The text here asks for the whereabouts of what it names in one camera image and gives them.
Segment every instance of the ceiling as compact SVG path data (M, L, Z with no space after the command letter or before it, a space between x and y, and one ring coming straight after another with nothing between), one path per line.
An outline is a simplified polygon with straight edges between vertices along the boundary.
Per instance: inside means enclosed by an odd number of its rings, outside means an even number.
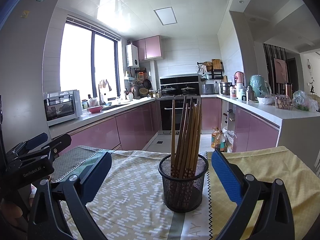
M104 24L131 40L154 35L217 34L229 0L58 0L57 6ZM162 26L153 10L172 7L177 24Z
M255 39L257 34L272 24L272 17L290 0L251 0L244 13ZM265 43L279 43L296 52L312 49L320 44L320 27L308 7L303 4L283 21Z

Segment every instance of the mint green appliance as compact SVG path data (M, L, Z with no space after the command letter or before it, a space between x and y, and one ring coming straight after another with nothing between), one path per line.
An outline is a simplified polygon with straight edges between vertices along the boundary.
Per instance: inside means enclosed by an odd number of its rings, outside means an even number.
M270 85L261 75L252 75L250 78L250 86L252 86L256 97L271 94Z

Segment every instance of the square ceiling light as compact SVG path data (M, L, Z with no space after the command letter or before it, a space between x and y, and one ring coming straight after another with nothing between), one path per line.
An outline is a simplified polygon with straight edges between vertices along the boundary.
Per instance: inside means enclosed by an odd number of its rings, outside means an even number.
M178 23L172 7L154 10L162 25Z

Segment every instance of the floor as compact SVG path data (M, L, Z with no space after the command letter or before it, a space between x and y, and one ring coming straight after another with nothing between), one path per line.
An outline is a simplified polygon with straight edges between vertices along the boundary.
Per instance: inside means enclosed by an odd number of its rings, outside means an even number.
M176 147L178 142L178 136L176 135ZM200 148L199 152L212 151L211 148L211 134L202 134L200 137ZM170 153L171 152L171 135L159 134L150 146L146 149L148 152L161 152Z

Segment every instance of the white bowl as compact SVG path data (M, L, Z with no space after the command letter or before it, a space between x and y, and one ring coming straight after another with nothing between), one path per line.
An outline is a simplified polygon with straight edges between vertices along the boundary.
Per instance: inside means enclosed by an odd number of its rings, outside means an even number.
M275 102L274 98L262 98L262 97L257 97L259 104L262 105L272 105Z

